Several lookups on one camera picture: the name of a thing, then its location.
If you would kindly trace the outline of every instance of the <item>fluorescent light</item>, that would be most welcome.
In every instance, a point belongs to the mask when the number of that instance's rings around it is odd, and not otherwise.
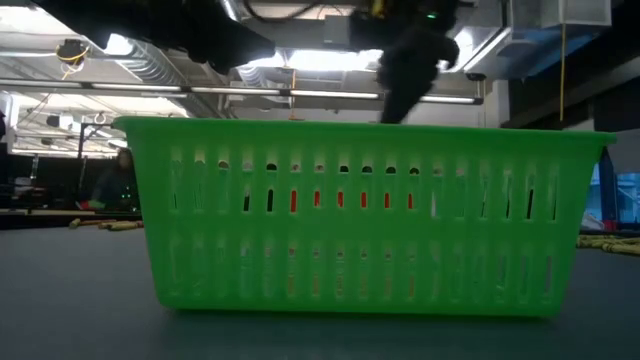
[[[285,66],[284,58],[280,54],[280,52],[276,51],[276,53],[270,58],[253,60],[243,66],[252,66],[252,67],[283,67]]]
[[[224,12],[227,13],[227,16],[229,16],[231,20],[238,21],[238,15],[233,11],[233,6],[231,6],[231,2],[229,0],[222,0],[222,6],[224,6]]]
[[[58,88],[80,88],[82,85],[73,81],[38,81],[20,79],[0,79],[0,85],[31,86],[31,87],[58,87]]]
[[[109,140],[107,141],[107,144],[111,144],[120,148],[126,148],[127,146],[129,146],[129,144],[124,140]]]
[[[133,52],[133,44],[131,44],[124,36],[111,34],[109,42],[107,42],[107,48],[104,49],[104,52],[109,55],[129,55]]]
[[[180,91],[180,86],[137,85],[137,84],[93,84],[95,89],[140,90],[140,91]]]
[[[227,94],[227,95],[280,95],[277,89],[257,88],[221,88],[221,87],[192,87],[195,93]]]
[[[11,150],[13,154],[44,154],[44,155],[66,155],[77,156],[77,151],[62,151],[62,150],[37,150],[37,149],[16,149]],[[82,155],[86,156],[105,156],[111,157],[118,155],[115,151],[83,151]]]
[[[297,50],[289,59],[289,66],[308,71],[364,70],[368,59],[353,52]]]
[[[463,67],[463,70],[464,71],[471,70],[474,66],[476,66],[480,62],[480,60],[484,59],[487,55],[489,55],[489,53],[493,51],[493,49],[495,49],[496,46],[498,46],[502,42],[502,40],[504,40],[507,36],[509,36],[509,34],[511,34],[511,28],[506,28],[502,30],[502,32],[498,34],[498,36],[496,36],[496,38],[493,39],[493,41],[491,41],[491,43],[489,43],[480,53],[476,54],[476,56],[474,56],[471,59],[471,61],[469,61]]]
[[[378,62],[382,57],[382,50],[363,50],[358,53],[358,57],[366,62]]]
[[[473,98],[453,97],[453,96],[423,96],[421,102],[437,102],[450,104],[473,104],[476,100]]]
[[[309,96],[323,98],[342,98],[342,99],[378,99],[379,94],[375,93],[352,93],[343,91],[312,91],[312,90],[291,90],[293,96]]]
[[[187,94],[167,94],[167,93],[140,93],[140,95],[145,97],[154,97],[154,98],[165,97],[165,98],[172,98],[172,99],[186,99],[188,96]]]

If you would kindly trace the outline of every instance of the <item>red object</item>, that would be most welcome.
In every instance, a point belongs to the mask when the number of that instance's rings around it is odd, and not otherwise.
[[[606,231],[616,231],[618,230],[618,222],[615,220],[603,220],[604,229]]]
[[[291,191],[291,212],[295,213],[298,207],[298,193],[295,190]]]
[[[91,206],[89,206],[89,202],[88,201],[80,201],[80,202],[77,202],[76,205],[78,206],[78,208],[80,210],[89,210],[89,209],[91,209]]]

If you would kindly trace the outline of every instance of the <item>ceiling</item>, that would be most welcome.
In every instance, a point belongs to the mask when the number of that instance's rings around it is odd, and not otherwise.
[[[264,15],[283,16],[297,8],[293,0],[258,0],[256,9]],[[299,50],[324,49],[325,18],[348,14],[358,1],[336,0],[333,5],[323,6],[304,16],[280,26],[264,25],[248,18],[235,2],[230,2],[239,14],[239,21],[247,27],[275,41],[279,54],[285,60],[291,60]],[[459,14],[457,27],[450,34],[456,38],[461,47],[460,63],[463,65],[477,55],[479,49],[495,36],[501,27],[500,0],[486,0],[474,9],[463,9]],[[82,68],[77,72],[69,72],[55,56],[54,51],[65,39],[76,38],[87,42],[90,52]],[[0,7],[0,77],[15,79],[38,79],[58,81],[107,82],[123,84],[153,83],[156,85],[189,85],[189,86],[246,86],[237,71],[230,74],[217,74],[208,66],[192,62],[185,53],[179,51],[159,51],[141,48],[145,54],[151,54],[154,69],[161,69],[162,76],[145,78],[136,72],[132,61],[122,55],[113,55],[113,51],[105,52],[90,44],[86,38],[71,31],[64,24],[48,15],[41,9],[26,7]],[[296,89],[325,91],[381,92],[375,81],[376,60],[367,71],[315,71],[296,70],[282,71],[274,67],[258,67],[266,84],[271,87],[290,87],[295,78]],[[478,95],[477,84],[467,80],[462,69],[458,67],[454,73],[443,73],[435,84],[434,94],[448,96],[474,97]],[[341,100],[323,98],[274,99],[265,97],[224,96],[200,94],[187,99],[163,97],[154,93],[82,93],[62,94],[55,89],[50,92],[23,89],[20,87],[4,88],[0,99],[13,97],[19,103],[13,125],[17,135],[12,143],[16,152],[50,152],[54,156],[75,156],[78,148],[79,132],[76,127],[54,128],[46,124],[50,116],[71,116],[75,122],[93,122],[94,119],[109,124],[121,115],[140,116],[206,116],[206,117],[252,117],[273,118],[292,112],[294,108],[304,110],[309,118],[314,118],[313,111],[318,111],[318,118],[325,111],[374,112],[379,111],[381,103],[377,101]],[[434,119],[432,123],[442,123],[442,119]],[[108,127],[92,132],[91,139],[85,143],[84,149],[90,156],[112,156],[116,147],[109,140],[124,139],[124,134]]]

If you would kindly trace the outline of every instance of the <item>ceiling pipe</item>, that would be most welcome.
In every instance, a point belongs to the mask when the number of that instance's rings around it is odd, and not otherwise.
[[[141,41],[129,40],[133,51],[129,60],[117,61],[120,66],[131,72],[145,84],[187,85],[186,78],[174,67],[167,57],[155,46]],[[196,94],[187,94],[186,98],[170,98],[195,117],[226,117],[216,108],[209,106]]]
[[[0,86],[7,91],[50,91],[69,94],[110,94],[128,93],[140,96],[142,93],[153,93],[157,96],[169,94],[224,94],[244,96],[284,96],[284,97],[315,97],[324,99],[354,99],[354,100],[384,100],[385,94],[377,92],[351,91],[316,91],[301,89],[273,89],[273,88],[245,88],[220,86],[187,86],[187,85],[147,85],[147,84],[116,84],[92,83],[57,80],[28,80],[0,78]],[[459,97],[431,94],[420,98],[422,103],[452,104],[452,105],[482,105],[483,98]]]
[[[222,5],[224,7],[225,12],[227,13],[227,16],[229,16],[229,18],[231,18],[234,21],[238,21],[239,16],[238,16],[238,11],[237,11],[237,6],[235,4],[235,1],[223,0]],[[247,85],[247,87],[266,88],[270,86],[270,81],[267,80],[266,76],[264,75],[264,70],[262,70],[260,67],[251,66],[251,65],[242,65],[242,66],[236,67],[236,70],[238,71],[238,76],[240,76],[240,79],[242,79],[242,82],[244,82],[245,85]],[[271,96],[265,96],[265,98],[274,102],[287,101],[287,100],[279,101],[278,98],[271,97]]]
[[[134,40],[128,40],[132,45],[132,51],[125,56],[101,56],[89,55],[90,59],[100,61],[116,61],[125,70],[139,78],[145,84],[180,84],[186,85],[187,79],[173,66],[162,51],[155,46]],[[56,54],[44,50],[26,49],[0,49],[0,57],[55,57]],[[216,108],[207,105],[206,101],[195,94],[187,94],[185,97],[168,99],[177,106],[183,107],[195,117],[222,117],[226,118]]]

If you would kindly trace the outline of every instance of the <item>black machine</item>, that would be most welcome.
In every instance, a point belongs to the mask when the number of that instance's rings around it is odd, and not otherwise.
[[[186,51],[191,60],[226,74],[251,60],[271,57],[275,44],[230,19],[215,0],[33,0],[74,31],[105,48],[112,33]],[[322,6],[316,0],[285,18],[264,18],[250,0],[244,6],[264,22],[284,22]],[[383,123],[400,123],[459,49],[446,33],[455,25],[457,0],[363,0],[349,17],[350,50],[382,49],[378,81],[387,90]]]

